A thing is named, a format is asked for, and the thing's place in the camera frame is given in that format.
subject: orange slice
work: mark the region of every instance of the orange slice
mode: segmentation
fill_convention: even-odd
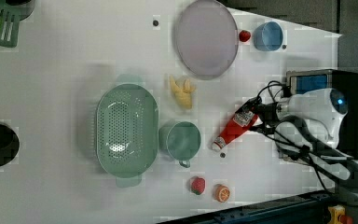
[[[230,191],[229,191],[228,187],[226,187],[224,185],[220,185],[217,188],[214,197],[220,203],[225,203],[229,198],[229,194],[230,194]]]

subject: black floor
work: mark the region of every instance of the black floor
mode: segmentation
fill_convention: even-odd
[[[358,0],[218,0],[226,7],[340,34],[358,32]]]

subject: white table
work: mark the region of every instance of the white table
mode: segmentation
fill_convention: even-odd
[[[286,50],[267,53],[241,44],[220,78],[195,79],[195,106],[184,112],[170,95],[167,75],[191,75],[172,47],[173,22],[190,2],[36,2],[34,14],[21,23],[19,45],[0,48],[0,119],[21,139],[18,157],[0,168],[0,224],[153,223],[321,189],[311,168],[280,160],[274,143],[260,134],[229,145],[224,159],[209,147],[236,108],[268,81],[281,80],[288,70],[336,68],[338,35],[277,21]],[[271,21],[231,11],[239,29],[253,31]],[[203,142],[191,168],[159,152],[142,183],[127,189],[103,171],[93,120],[121,74],[145,80],[158,101],[159,126],[180,119],[200,127]],[[187,188],[195,175],[207,181],[201,196]],[[227,203],[213,199],[216,184],[230,187]]]

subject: red bottle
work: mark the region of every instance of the red bottle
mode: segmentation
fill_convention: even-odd
[[[212,149],[219,151],[234,139],[246,133],[257,121],[258,116],[247,109],[247,104],[243,105],[235,112],[226,128],[213,141]]]

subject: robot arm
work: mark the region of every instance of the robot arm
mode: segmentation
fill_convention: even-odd
[[[254,127],[254,131],[274,134],[280,151],[307,162],[340,187],[358,195],[358,161],[336,150],[341,122],[348,112],[341,92],[335,89],[309,91],[283,98],[278,103],[256,105],[252,110],[264,122]],[[339,178],[329,173],[313,162],[311,155],[328,164],[341,164],[348,177]]]

